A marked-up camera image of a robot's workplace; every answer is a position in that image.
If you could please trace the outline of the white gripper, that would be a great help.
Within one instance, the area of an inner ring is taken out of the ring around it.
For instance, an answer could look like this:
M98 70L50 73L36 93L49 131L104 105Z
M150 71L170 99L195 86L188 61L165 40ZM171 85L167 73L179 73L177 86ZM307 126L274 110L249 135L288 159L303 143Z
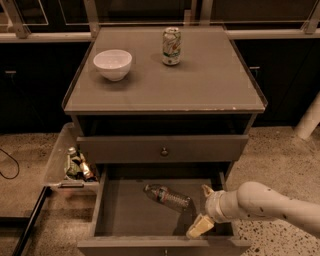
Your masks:
M186 232L189 239L200 237L202 234L214 227L214 222L225 223L240 216L237 193L235 191L216 191L206 184L202 185L204 196L207 198L205 212L207 215L199 214L193 224Z

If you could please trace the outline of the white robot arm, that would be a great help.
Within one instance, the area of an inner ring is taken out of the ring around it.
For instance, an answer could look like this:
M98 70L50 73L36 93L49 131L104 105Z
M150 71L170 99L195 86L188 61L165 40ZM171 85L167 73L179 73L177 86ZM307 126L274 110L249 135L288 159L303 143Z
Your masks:
M320 204L299 199L303 192L320 190L319 150L301 133L311 117L319 117L316 101L293 131L253 128L244 155L247 163L228 176L239 186L232 191L204 186L205 213L197 217L187 235L198 237L216 223L233 220L280 219L319 238Z

